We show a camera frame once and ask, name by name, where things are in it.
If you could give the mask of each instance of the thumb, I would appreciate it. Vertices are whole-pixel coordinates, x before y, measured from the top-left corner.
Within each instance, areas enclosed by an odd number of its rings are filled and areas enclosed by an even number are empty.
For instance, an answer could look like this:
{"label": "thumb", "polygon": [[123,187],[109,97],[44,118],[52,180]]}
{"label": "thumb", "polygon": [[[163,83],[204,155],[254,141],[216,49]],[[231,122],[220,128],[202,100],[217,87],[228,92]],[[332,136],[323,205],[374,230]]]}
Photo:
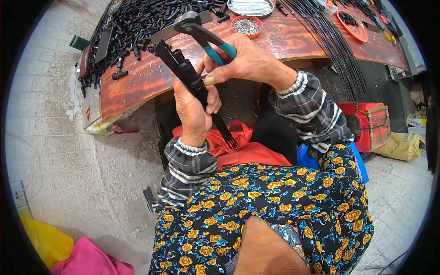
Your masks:
{"label": "thumb", "polygon": [[223,83],[228,79],[234,78],[234,72],[234,65],[232,63],[217,67],[205,77],[203,83],[206,86]]}

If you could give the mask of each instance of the pliers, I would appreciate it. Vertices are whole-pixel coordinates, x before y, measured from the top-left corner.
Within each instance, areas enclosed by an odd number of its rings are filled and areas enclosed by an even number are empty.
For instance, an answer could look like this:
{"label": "pliers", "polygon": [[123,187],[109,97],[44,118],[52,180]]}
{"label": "pliers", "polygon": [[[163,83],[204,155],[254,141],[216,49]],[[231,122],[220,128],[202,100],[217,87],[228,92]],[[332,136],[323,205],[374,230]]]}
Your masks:
{"label": "pliers", "polygon": [[191,35],[197,43],[202,46],[206,54],[219,65],[226,65],[227,63],[220,58],[208,42],[218,46],[220,49],[227,52],[232,58],[235,58],[237,55],[237,51],[233,46],[224,42],[217,35],[202,27],[200,17],[195,11],[187,11],[177,17],[174,21],[173,29],[179,33]]}

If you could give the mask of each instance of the teal handle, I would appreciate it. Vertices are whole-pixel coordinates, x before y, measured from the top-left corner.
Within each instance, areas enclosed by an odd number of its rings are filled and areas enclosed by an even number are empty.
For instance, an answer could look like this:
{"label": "teal handle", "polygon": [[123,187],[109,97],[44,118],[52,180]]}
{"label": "teal handle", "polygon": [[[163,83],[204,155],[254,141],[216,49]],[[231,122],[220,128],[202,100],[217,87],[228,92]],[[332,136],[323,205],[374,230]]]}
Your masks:
{"label": "teal handle", "polygon": [[[228,43],[224,43],[223,45],[218,46],[223,51],[227,52],[232,58],[235,58],[237,56],[237,51],[234,49],[233,46],[231,46]],[[219,57],[219,55],[216,53],[216,51],[211,47],[211,45],[208,45],[203,48],[206,52],[206,54],[217,64],[220,66],[226,65],[226,62]]]}

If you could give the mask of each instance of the metal tray of white sticks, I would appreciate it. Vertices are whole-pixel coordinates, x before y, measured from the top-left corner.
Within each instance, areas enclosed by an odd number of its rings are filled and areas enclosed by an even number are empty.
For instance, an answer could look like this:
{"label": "metal tray of white sticks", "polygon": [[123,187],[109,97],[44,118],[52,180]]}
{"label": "metal tray of white sticks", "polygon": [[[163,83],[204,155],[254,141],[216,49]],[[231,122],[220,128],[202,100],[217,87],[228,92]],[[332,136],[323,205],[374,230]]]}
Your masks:
{"label": "metal tray of white sticks", "polygon": [[270,0],[228,0],[227,6],[236,15],[257,18],[266,17],[274,10],[274,4]]}

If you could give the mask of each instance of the black pants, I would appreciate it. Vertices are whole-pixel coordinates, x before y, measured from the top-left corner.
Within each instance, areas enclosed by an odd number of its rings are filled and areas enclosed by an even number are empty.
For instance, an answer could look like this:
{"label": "black pants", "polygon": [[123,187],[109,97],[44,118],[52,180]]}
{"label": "black pants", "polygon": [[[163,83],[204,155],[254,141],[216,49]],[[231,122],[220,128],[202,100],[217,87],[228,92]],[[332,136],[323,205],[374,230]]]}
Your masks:
{"label": "black pants", "polygon": [[251,142],[258,142],[274,152],[282,154],[293,165],[297,165],[298,134],[295,128],[276,113],[268,95],[271,86],[263,84],[260,91],[260,114],[252,132]]}

